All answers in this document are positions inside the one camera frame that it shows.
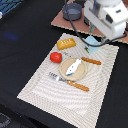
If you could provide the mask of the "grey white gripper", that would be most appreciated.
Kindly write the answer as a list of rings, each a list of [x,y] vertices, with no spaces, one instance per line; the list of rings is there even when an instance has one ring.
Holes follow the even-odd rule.
[[[128,9],[122,0],[87,0],[84,16],[108,39],[123,35],[128,19]]]

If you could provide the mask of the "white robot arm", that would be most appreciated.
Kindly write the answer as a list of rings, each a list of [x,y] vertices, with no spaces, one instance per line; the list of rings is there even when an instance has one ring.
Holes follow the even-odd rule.
[[[128,20],[128,9],[122,0],[87,0],[84,16],[108,39],[123,35]]]

